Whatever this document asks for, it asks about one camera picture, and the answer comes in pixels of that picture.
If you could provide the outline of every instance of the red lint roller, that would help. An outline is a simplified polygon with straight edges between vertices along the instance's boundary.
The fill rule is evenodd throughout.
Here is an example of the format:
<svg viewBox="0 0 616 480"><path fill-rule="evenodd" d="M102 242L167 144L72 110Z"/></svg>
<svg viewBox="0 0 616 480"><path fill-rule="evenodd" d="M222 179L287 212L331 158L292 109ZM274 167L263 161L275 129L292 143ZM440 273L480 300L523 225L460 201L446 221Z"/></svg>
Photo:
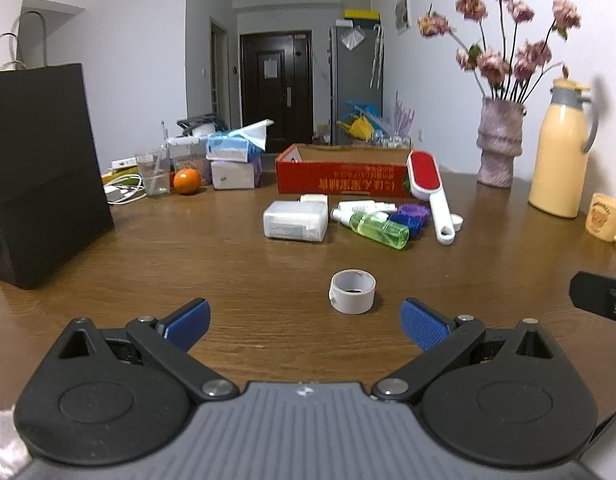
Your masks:
<svg viewBox="0 0 616 480"><path fill-rule="evenodd" d="M410 192L419 200L430 202L437 240L443 245L450 245L454 241L453 219L437 161L428 152L412 151L408 156L408 174Z"/></svg>

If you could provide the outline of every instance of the thermos bottle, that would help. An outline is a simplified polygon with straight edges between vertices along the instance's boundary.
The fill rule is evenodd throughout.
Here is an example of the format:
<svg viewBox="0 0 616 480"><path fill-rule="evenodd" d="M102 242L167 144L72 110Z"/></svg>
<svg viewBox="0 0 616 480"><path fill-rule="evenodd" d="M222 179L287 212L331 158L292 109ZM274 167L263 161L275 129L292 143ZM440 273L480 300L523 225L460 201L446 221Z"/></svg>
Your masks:
<svg viewBox="0 0 616 480"><path fill-rule="evenodd" d="M590 88L570 79L555 79L552 102L539 132L533 183L528 202L563 218L575 218L584 187L588 152L598 127L597 107L581 92ZM592 107L592 127L583 104Z"/></svg>

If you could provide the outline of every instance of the red cardboard box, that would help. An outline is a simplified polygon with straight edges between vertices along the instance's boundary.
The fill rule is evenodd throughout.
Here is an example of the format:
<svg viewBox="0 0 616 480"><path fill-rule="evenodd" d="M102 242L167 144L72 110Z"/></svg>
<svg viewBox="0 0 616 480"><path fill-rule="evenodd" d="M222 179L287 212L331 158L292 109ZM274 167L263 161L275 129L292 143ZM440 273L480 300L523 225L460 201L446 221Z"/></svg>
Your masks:
<svg viewBox="0 0 616 480"><path fill-rule="evenodd" d="M293 144L275 161L279 193L410 197L410 150Z"/></svg>

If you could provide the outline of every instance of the gray handle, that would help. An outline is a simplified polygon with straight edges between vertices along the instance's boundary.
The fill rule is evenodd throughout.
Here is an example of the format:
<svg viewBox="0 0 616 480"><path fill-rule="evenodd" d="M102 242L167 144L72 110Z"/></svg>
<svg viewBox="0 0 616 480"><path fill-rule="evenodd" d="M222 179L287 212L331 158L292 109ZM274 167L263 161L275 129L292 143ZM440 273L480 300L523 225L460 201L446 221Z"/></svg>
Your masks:
<svg viewBox="0 0 616 480"><path fill-rule="evenodd" d="M592 148L593 142L597 138L597 129L599 128L599 113L597 110L597 105L590 97L582 96L579 98L579 101L582 103L587 103L590 105L591 113L592 113L592 126L590 127L590 136L588 140L584 143L583 152L588 153Z"/></svg>

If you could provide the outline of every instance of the refrigerator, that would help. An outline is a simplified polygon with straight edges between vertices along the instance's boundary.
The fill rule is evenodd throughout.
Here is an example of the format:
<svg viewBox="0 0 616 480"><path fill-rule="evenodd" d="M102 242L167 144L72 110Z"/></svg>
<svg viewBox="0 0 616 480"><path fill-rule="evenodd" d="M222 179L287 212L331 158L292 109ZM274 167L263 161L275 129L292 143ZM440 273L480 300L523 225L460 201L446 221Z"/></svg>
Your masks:
<svg viewBox="0 0 616 480"><path fill-rule="evenodd" d="M330 29L330 143L333 146L352 144L352 137L337 126L337 120L350 110L345 102L350 100L374 105L383 113L383 81L377 89L377 60L373 87L370 78L373 70L374 44L378 31L375 20L353 20L355 27L363 29L365 39L354 49L342 43L341 36L350 27L333 26Z"/></svg>

